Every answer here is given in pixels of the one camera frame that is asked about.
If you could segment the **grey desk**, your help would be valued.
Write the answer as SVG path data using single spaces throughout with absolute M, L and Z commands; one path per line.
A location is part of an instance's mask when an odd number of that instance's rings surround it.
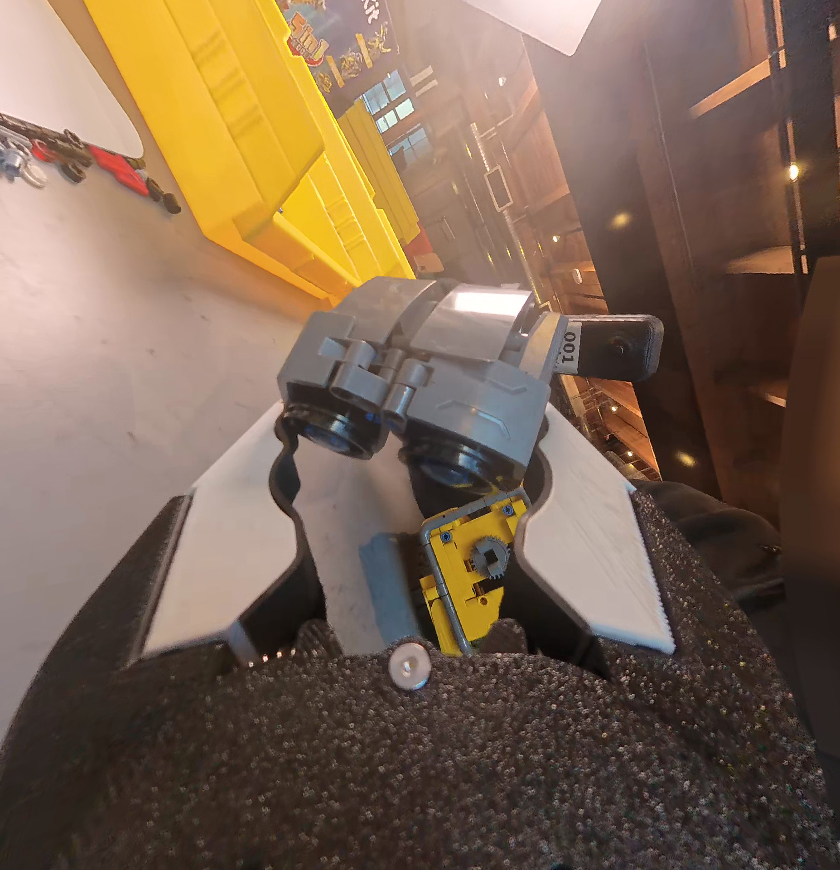
M 67 624 L 328 309 L 97 167 L 0 178 L 0 748 Z

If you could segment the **pile of grey toy pieces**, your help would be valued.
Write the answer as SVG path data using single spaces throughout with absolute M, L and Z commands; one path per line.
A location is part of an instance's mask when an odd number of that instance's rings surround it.
M 0 125 L 0 175 L 13 181 L 21 178 L 36 189 L 48 184 L 47 174 L 34 164 L 28 138 Z

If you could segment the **red and black toy pieces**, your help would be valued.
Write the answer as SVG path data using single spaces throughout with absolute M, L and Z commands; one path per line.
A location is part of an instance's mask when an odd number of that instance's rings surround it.
M 43 135 L 32 139 L 32 154 L 46 164 L 54 164 L 61 174 L 73 184 L 87 177 L 87 169 L 94 165 L 108 173 L 123 187 L 159 203 L 171 215 L 182 212 L 177 197 L 164 191 L 153 180 L 143 158 L 127 158 L 111 150 L 91 145 L 81 140 L 70 130 L 62 134 Z

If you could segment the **grey Lego engine assembly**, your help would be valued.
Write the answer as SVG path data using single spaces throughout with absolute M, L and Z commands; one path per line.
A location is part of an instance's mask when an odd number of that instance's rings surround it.
M 516 489 L 567 324 L 530 290 L 374 277 L 307 321 L 277 379 L 279 436 L 360 460 L 394 437 L 443 487 Z

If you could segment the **yellow toy robot body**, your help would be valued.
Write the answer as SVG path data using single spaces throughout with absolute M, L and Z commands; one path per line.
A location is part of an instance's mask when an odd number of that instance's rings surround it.
M 418 635 L 450 657 L 479 650 L 499 619 L 518 522 L 530 506 L 520 486 L 430 517 L 419 532 L 381 532 L 361 547 L 383 638 Z

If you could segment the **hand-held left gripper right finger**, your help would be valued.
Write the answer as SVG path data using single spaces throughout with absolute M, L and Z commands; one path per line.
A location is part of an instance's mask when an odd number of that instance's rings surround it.
M 545 423 L 533 453 L 540 490 L 517 525 L 517 562 L 594 636 L 673 654 L 635 487 L 553 405 Z

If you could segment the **blue toy kit box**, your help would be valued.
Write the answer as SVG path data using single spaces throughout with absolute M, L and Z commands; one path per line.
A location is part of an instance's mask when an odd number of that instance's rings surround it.
M 348 96 L 397 53 L 385 1 L 278 1 L 287 46 L 326 96 Z

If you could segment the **stack of yellow bins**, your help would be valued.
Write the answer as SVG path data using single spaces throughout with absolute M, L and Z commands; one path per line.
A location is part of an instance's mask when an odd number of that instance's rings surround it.
M 338 123 L 369 183 L 374 204 L 384 212 L 399 244 L 408 245 L 420 233 L 418 216 L 372 115 L 358 99 Z

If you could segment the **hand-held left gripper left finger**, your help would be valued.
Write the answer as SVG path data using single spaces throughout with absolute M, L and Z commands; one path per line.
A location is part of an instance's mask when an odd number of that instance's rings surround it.
M 283 411 L 276 402 L 181 499 L 143 616 L 144 659 L 223 644 L 257 666 L 324 618 Z

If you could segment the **white book stand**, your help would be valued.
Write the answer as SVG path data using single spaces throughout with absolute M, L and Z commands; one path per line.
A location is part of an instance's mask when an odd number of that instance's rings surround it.
M 0 1 L 0 114 L 143 157 L 130 118 L 45 1 Z

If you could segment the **yellow plastic bin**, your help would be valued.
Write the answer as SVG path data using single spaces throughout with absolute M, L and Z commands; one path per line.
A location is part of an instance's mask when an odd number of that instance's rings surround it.
M 372 277 L 414 278 L 373 190 L 345 142 L 327 148 L 272 217 L 270 255 L 319 299 Z
M 85 2 L 203 235 L 317 299 L 357 284 L 324 139 L 258 2 Z

